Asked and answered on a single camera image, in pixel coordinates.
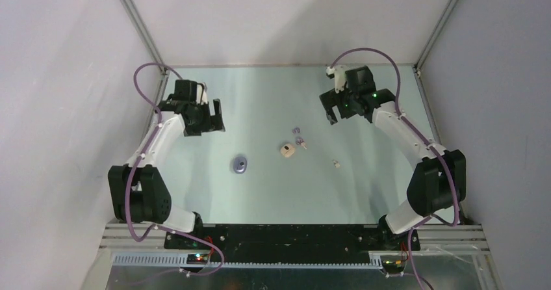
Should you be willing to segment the purple earbud charging case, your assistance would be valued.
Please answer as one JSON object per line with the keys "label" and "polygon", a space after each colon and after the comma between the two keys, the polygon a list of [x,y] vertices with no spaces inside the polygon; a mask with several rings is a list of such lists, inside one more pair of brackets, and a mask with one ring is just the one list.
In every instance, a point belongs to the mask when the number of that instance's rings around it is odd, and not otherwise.
{"label": "purple earbud charging case", "polygon": [[233,172],[243,174],[248,167],[248,160],[243,155],[239,155],[233,159]]}

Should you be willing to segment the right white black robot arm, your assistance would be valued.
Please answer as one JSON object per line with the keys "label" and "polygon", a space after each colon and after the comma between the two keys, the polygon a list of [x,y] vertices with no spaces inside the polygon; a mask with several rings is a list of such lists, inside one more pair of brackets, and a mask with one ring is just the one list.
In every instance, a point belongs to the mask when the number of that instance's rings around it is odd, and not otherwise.
{"label": "right white black robot arm", "polygon": [[334,87],[319,98],[329,123],[336,124],[338,118],[364,118],[397,144],[413,169],[405,201],[381,218],[379,244],[394,250],[403,243],[404,232],[442,209],[453,208],[452,222],[457,224],[459,203],[466,197],[464,154],[426,138],[399,108],[395,94],[377,88],[368,67],[328,67],[326,75]]}

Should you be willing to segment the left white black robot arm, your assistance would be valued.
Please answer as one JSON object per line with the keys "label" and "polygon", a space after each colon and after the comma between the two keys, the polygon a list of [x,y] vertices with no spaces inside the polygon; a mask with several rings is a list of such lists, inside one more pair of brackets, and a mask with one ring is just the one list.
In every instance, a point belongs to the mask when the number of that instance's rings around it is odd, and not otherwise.
{"label": "left white black robot arm", "polygon": [[135,153],[108,172],[114,214],[120,221],[181,231],[180,240],[187,247],[199,248],[205,240],[205,230],[196,225],[199,215],[172,200],[177,188],[163,180],[160,167],[178,139],[224,131],[221,101],[208,99],[203,83],[178,79],[158,108],[157,122]]}

